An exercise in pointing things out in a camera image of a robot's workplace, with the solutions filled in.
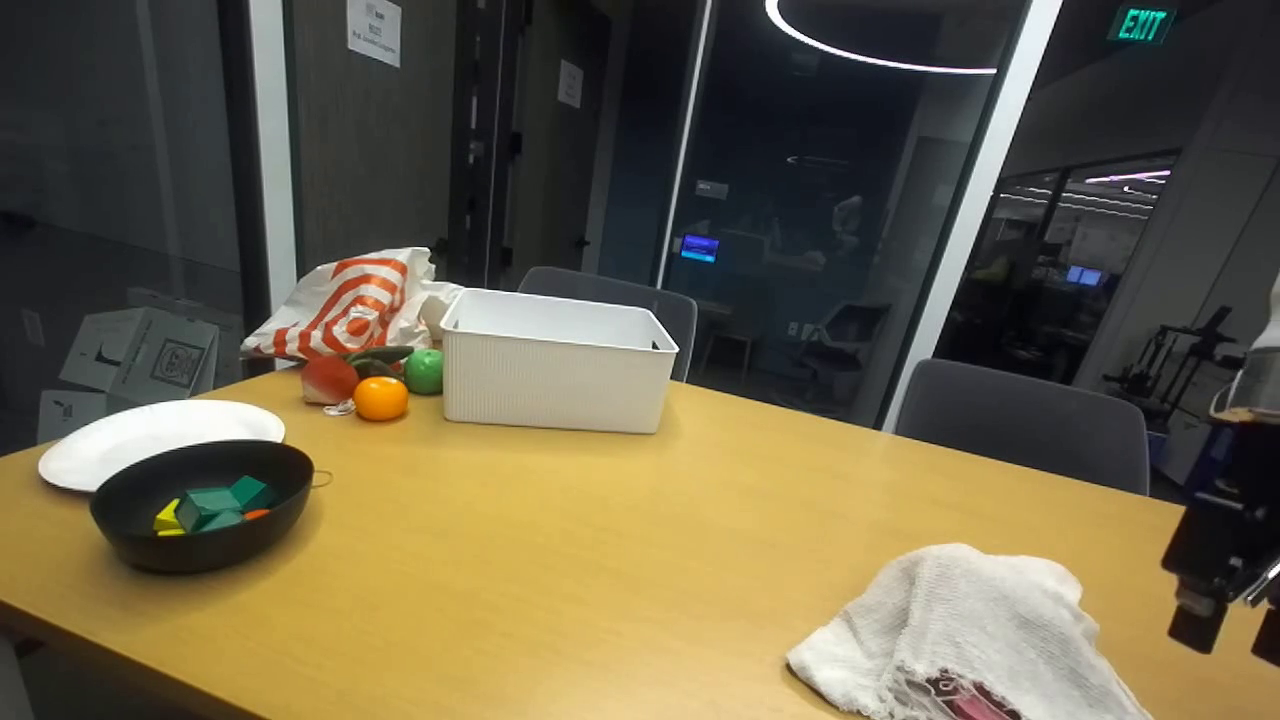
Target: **exit sign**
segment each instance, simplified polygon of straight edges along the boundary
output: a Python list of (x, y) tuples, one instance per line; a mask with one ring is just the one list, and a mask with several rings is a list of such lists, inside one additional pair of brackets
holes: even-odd
[(1163, 5), (1118, 5), (1111, 44), (1158, 44), (1173, 24)]

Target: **black chair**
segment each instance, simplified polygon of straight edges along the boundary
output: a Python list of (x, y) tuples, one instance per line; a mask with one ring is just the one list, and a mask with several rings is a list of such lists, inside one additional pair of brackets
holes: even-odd
[(1142, 410), (1070, 382), (920, 361), (896, 433), (1093, 483), (1150, 492)]
[(550, 268), (550, 263), (531, 263), (520, 274), (520, 290), (647, 307), (668, 328), (668, 334), (678, 342), (673, 375), (689, 379), (692, 348), (694, 348), (694, 300), (692, 297), (659, 290), (659, 289), (614, 281), (614, 274)]

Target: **white plastic bin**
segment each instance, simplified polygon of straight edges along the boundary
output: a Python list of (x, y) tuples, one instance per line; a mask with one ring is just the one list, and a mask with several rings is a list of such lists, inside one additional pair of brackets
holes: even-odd
[(438, 318), (442, 415), (657, 433), (677, 338), (647, 307), (469, 289)]

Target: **black bowl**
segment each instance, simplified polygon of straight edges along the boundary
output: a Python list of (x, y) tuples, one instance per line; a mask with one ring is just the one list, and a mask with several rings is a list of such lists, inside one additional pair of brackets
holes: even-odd
[[(157, 534), (157, 510), (188, 488), (228, 488), (234, 474), (266, 483), (266, 517), (215, 530)], [(109, 474), (86, 510), (117, 555), (142, 572), (188, 574), (228, 569), (275, 544), (312, 492), (312, 460), (290, 444), (224, 440), (188, 444)]]

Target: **white plate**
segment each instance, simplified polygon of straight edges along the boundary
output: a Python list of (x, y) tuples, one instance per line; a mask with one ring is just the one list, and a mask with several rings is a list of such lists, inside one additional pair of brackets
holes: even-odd
[(45, 483), (95, 492), (119, 468), (213, 440), (283, 440), (283, 420), (234, 399), (163, 399), (77, 427), (41, 456)]

